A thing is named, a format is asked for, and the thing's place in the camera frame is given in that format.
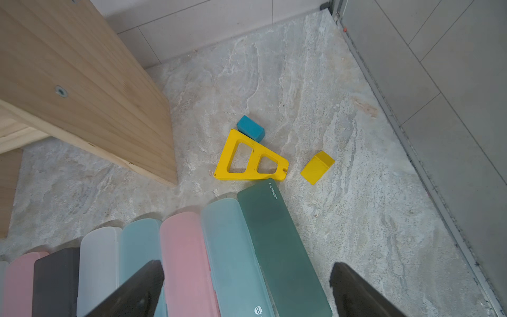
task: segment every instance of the yellow block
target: yellow block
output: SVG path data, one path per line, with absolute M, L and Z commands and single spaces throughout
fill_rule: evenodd
M 243 173 L 230 173 L 232 160 L 238 145 L 244 143 L 252 148 L 252 153 L 246 166 L 246 170 Z M 274 174 L 265 174 L 257 172 L 261 159 L 267 157 L 273 162 L 277 163 L 276 172 Z M 238 130 L 232 129 L 225 142 L 224 150 L 220 156 L 220 160 L 215 170 L 215 178 L 222 181 L 254 181 L 254 180 L 266 180 L 272 178 L 275 181 L 283 181 L 287 176 L 288 161 L 283 157 L 279 156 L 275 152 L 260 145 L 248 136 L 239 132 Z
M 335 164 L 334 159 L 326 152 L 320 151 L 306 164 L 305 168 L 301 171 L 301 176 L 309 181 L 310 184 L 315 185 L 333 164 Z

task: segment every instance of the pink pencil case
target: pink pencil case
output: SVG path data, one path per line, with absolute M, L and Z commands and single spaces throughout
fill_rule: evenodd
M 14 260 L 6 270 L 2 317 L 31 317 L 33 298 L 33 266 L 49 255 L 30 252 Z
M 198 214 L 174 215 L 160 227 L 169 316 L 219 317 Z

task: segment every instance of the yellow triangular block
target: yellow triangular block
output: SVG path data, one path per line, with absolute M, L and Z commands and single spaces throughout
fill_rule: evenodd
M 248 165 L 246 166 L 245 172 L 230 173 L 229 169 L 231 168 L 234 154 L 236 154 L 236 150 L 238 149 L 238 145 L 240 143 L 244 143 L 251 147 L 252 153 L 250 155 L 250 159 L 248 161 Z M 261 159 L 263 157 L 267 157 L 278 164 L 278 167 L 276 168 L 276 172 L 274 174 L 264 174 L 257 172 L 257 168 L 259 167 L 259 163 L 261 163 Z M 232 129 L 229 133 L 229 137 L 227 137 L 227 141 L 225 142 L 224 150 L 222 151 L 220 161 L 216 166 L 214 176 L 216 179 L 222 181 L 253 181 L 266 180 L 268 178 L 272 178 L 275 181 L 283 181 L 287 176 L 287 170 L 288 161 L 286 159 L 266 148 L 265 146 L 262 146 L 259 143 L 255 142 L 238 130 Z

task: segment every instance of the plastic case lid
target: plastic case lid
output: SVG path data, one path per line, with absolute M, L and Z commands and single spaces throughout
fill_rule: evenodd
M 141 219 L 123 228 L 120 238 L 120 284 L 151 260 L 162 261 L 160 225 L 156 219 Z M 161 290 L 155 317 L 166 317 L 164 290 Z
M 331 317 L 332 311 L 273 179 L 238 193 L 255 253 L 280 316 Z
M 31 317 L 33 266 L 47 252 L 30 252 L 7 267 L 4 284 L 3 317 Z
M 209 204 L 201 224 L 222 317 L 274 316 L 238 201 L 225 198 Z
M 160 227 L 165 297 L 171 317 L 219 317 L 199 215 L 174 215 Z
M 121 228 L 103 227 L 81 241 L 77 316 L 83 317 L 120 285 Z
M 66 248 L 35 262 L 32 317 L 76 316 L 79 248 Z

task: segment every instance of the gray wall tile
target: gray wall tile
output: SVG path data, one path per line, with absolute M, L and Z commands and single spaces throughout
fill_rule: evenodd
M 439 1 L 377 0 L 380 7 L 407 43 L 414 38 Z
M 400 123 L 439 93 L 374 0 L 349 0 L 342 23 Z
M 422 64 L 507 180 L 507 2 L 474 1 Z
M 507 186 L 441 94 L 403 129 L 500 299 L 507 299 Z
M 205 0 L 91 0 L 114 32 L 120 33 Z
M 142 67 L 147 68 L 160 64 L 157 56 L 155 56 L 155 53 L 137 27 L 118 34 L 118 37 L 122 40 L 123 44 L 125 44 Z
M 272 23 L 271 0 L 211 0 L 139 29 L 160 60 Z
M 194 6 L 205 0 L 137 1 L 135 6 L 106 16 L 111 28 L 119 33 L 171 13 Z
M 326 0 L 273 0 L 273 22 L 317 11 Z
M 472 0 L 442 0 L 410 43 L 410 48 L 422 60 Z

